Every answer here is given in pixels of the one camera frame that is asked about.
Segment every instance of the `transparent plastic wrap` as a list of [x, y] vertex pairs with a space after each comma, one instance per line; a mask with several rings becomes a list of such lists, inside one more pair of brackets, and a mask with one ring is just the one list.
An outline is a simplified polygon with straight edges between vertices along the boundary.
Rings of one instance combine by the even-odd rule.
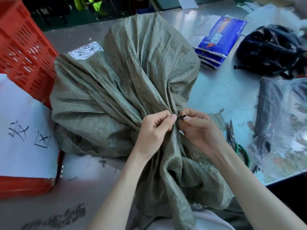
[[276, 179], [307, 170], [307, 78], [263, 77], [248, 154]]

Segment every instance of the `red plastic basket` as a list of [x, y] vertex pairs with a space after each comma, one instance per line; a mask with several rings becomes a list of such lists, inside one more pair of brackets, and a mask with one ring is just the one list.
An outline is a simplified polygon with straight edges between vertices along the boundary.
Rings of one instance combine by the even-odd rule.
[[[56, 50], [21, 0], [0, 0], [0, 73], [51, 109]], [[0, 177], [0, 198], [45, 193], [54, 179]]]

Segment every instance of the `blue package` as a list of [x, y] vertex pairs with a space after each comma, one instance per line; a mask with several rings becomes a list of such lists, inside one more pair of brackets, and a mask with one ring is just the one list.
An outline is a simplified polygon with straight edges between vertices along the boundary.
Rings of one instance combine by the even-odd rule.
[[200, 50], [200, 49], [195, 49], [195, 52], [197, 53], [198, 57], [201, 57], [201, 58], [204, 58], [204, 59], [207, 59], [207, 60], [211, 60], [211, 61], [213, 61], [214, 63], [217, 63], [217, 64], [222, 64], [223, 61], [225, 60], [224, 57], [217, 56], [217, 55], [211, 54], [207, 51], [203, 51], [203, 50]]
[[208, 65], [211, 65], [211, 67], [215, 68], [215, 69], [219, 69], [219, 67], [221, 66], [220, 64], [217, 64], [217, 63], [214, 63], [213, 61], [211, 60], [208, 60], [208, 59], [205, 59], [205, 58], [202, 58], [202, 57], [198, 57], [199, 60], [203, 63], [206, 63]]
[[226, 58], [246, 23], [236, 18], [208, 16], [189, 43], [194, 49]]

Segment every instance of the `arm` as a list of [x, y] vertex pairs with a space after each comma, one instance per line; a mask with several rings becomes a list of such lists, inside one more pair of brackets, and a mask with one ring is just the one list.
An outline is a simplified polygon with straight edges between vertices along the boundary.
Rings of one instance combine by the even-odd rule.
[[115, 187], [106, 197], [87, 230], [125, 229], [143, 168], [158, 151], [165, 133], [171, 130], [176, 119], [177, 116], [171, 115], [169, 111], [144, 118], [138, 139]]
[[180, 115], [187, 115], [180, 120], [180, 129], [212, 160], [254, 229], [307, 229], [306, 224], [245, 166], [206, 113], [186, 108]]

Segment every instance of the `hand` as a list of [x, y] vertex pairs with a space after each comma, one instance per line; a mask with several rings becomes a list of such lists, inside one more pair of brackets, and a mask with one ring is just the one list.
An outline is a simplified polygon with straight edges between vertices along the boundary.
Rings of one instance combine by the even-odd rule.
[[213, 159], [217, 152], [223, 151], [228, 145], [223, 133], [208, 114], [185, 108], [180, 112], [179, 116], [181, 115], [187, 116], [179, 120], [179, 129], [209, 158]]
[[177, 115], [171, 114], [168, 110], [147, 115], [143, 121], [138, 139], [131, 154], [143, 158], [146, 162], [160, 148], [164, 135], [170, 131], [177, 119]]

